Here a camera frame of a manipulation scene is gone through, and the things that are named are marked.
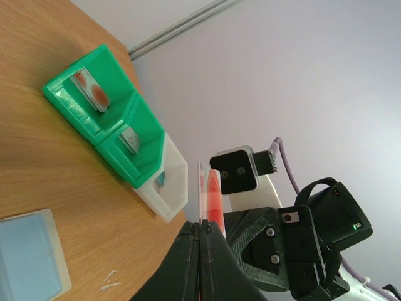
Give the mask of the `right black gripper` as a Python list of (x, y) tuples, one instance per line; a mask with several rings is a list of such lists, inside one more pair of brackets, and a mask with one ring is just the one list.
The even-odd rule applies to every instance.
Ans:
[(262, 291), (287, 291), (288, 281), (296, 300), (334, 300), (350, 291), (338, 273), (342, 257), (317, 235), (309, 207), (225, 213), (224, 224), (239, 268)]

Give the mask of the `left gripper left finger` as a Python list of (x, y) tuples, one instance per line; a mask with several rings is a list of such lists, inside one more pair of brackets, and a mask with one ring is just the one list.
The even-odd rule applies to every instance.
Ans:
[(200, 225), (185, 222), (156, 272), (131, 298), (137, 301), (199, 299)]

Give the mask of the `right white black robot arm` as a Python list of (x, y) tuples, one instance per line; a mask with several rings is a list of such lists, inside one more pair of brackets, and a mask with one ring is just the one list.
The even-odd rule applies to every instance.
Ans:
[(343, 259), (343, 250), (369, 238), (372, 226), (339, 181), (306, 186), (294, 206), (226, 213), (227, 243), (245, 275), (264, 292), (289, 292), (295, 300), (399, 300)]

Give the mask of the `beige card holder wallet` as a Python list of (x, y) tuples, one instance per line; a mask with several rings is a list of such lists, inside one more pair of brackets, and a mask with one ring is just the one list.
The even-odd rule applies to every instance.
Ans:
[(1, 300), (55, 300), (71, 287), (50, 209), (1, 219)]

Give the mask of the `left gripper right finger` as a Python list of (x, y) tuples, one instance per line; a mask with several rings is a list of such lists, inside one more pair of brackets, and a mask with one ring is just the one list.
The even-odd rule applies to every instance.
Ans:
[(200, 299), (265, 300), (242, 272), (215, 222), (200, 226)]

